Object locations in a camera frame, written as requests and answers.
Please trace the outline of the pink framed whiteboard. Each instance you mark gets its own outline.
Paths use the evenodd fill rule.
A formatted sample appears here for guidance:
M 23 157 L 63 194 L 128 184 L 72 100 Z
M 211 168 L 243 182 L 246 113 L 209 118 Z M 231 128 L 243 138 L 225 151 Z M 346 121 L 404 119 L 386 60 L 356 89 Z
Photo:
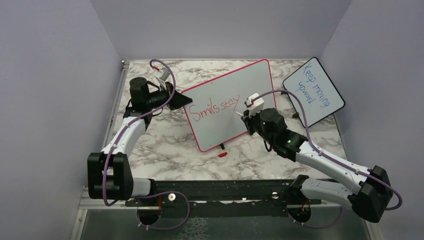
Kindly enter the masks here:
M 270 62 L 261 59 L 182 91 L 193 102 L 184 106 L 195 142 L 207 152 L 247 132 L 236 112 L 246 110 L 254 94 L 274 89 Z

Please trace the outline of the red marker cap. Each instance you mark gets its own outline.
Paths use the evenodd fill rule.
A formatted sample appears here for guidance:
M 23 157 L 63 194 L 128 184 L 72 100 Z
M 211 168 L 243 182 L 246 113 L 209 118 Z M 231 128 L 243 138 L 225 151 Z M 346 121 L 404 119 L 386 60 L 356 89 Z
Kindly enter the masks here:
M 227 154 L 228 154 L 227 152 L 222 152 L 222 153 L 218 154 L 218 156 L 220 158 L 222 158 L 222 157 L 225 157 Z

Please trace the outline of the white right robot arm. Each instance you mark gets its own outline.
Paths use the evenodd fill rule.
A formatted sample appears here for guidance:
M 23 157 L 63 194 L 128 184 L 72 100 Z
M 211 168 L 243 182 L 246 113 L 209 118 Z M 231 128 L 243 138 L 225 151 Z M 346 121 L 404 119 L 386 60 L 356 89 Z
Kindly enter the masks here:
M 249 135 L 262 137 L 268 152 L 312 167 L 331 177 L 324 182 L 310 176 L 299 176 L 288 190 L 289 199 L 300 204 L 304 200 L 324 200 L 350 207 L 362 219 L 378 223 L 389 210 L 394 191 L 387 171 L 357 165 L 313 144 L 302 134 L 288 129 L 284 117 L 275 108 L 266 108 L 254 115 L 245 110 L 241 120 Z

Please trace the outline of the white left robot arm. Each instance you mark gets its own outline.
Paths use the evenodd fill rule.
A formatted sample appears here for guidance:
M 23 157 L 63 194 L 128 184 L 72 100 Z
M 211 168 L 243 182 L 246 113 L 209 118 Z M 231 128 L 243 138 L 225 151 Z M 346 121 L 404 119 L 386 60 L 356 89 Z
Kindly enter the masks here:
M 154 110 L 168 107 L 171 111 L 190 103 L 192 98 L 175 90 L 170 82 L 156 85 L 144 77 L 129 82 L 130 100 L 119 131 L 100 152 L 87 158 L 88 194 L 91 199 L 127 201 L 138 197 L 144 205 L 157 200 L 153 180 L 134 178 L 129 163 L 137 141 L 144 135 L 154 117 Z

